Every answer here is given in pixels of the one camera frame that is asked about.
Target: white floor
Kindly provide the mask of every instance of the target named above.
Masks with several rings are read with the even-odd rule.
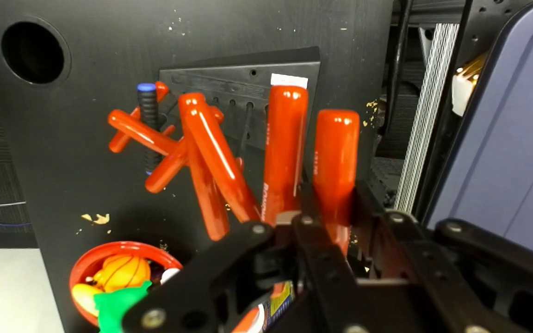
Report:
[[[39,249],[0,249],[0,333],[63,333]]]

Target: metal frame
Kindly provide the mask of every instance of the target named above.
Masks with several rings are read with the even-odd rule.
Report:
[[[443,222],[433,240],[407,214],[387,214],[367,186],[357,188],[356,201],[359,247],[374,262],[369,279],[356,279],[306,209],[291,225],[248,222],[215,242],[178,279],[132,307],[124,329],[230,331],[276,283],[293,281],[296,299],[269,325],[270,333],[533,331],[531,316],[509,310],[513,301],[487,307],[446,255],[483,266],[507,297],[520,286],[533,294],[531,251],[459,220]]]
[[[446,75],[452,62],[452,51],[457,40],[457,24],[437,24],[430,50],[428,70],[422,81],[422,92],[417,105],[413,131],[402,177],[396,192],[394,209],[411,212],[420,183],[420,173],[431,142],[431,133],[444,92]]]

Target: bolt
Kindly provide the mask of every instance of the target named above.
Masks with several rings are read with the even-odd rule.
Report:
[[[483,325],[467,325],[465,333],[491,333],[491,331],[485,329]]]
[[[446,227],[448,227],[452,233],[461,233],[461,231],[463,231],[463,225],[459,225],[457,222],[448,222]]]
[[[298,292],[302,292],[304,286],[306,286],[304,281],[298,281],[298,283],[296,283]]]
[[[313,223],[313,222],[315,222],[315,218],[311,218],[309,214],[304,214],[304,216],[302,216],[302,223],[309,225],[309,223]]]
[[[363,325],[348,325],[344,333],[369,333]]]
[[[391,220],[393,220],[394,223],[402,223],[402,222],[404,222],[404,216],[398,214],[398,212],[393,212],[393,214],[391,214]]]
[[[256,235],[263,235],[267,229],[265,229],[265,225],[254,225],[252,227],[252,233],[256,233]]]
[[[150,309],[143,314],[141,325],[146,329],[158,329],[167,320],[167,312],[163,309]]]

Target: colorful toy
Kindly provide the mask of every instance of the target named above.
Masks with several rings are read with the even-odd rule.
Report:
[[[102,264],[102,270],[95,275],[95,281],[106,292],[141,286],[150,279],[152,270],[148,260],[130,253],[108,257]]]
[[[85,309],[93,316],[98,316],[95,296],[102,294],[102,288],[96,288],[96,286],[85,284],[85,283],[78,283],[71,288],[71,294],[76,299],[76,303],[80,303],[82,309]]]
[[[150,288],[150,281],[143,283],[137,288],[122,288],[117,292],[102,292],[95,296],[98,314],[100,333],[121,333],[122,331],[122,316],[130,307],[141,301]]]

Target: yellow object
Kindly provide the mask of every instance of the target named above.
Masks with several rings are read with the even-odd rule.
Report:
[[[71,294],[76,303],[80,303],[82,309],[85,309],[89,314],[98,316],[95,296],[102,294],[100,288],[78,283],[71,288]]]
[[[276,316],[282,307],[293,299],[293,283],[285,281],[285,283],[278,283],[274,292],[270,294],[270,316]]]
[[[152,270],[148,260],[128,253],[108,257],[102,264],[102,270],[95,275],[95,281],[106,292],[137,288],[150,279]]]

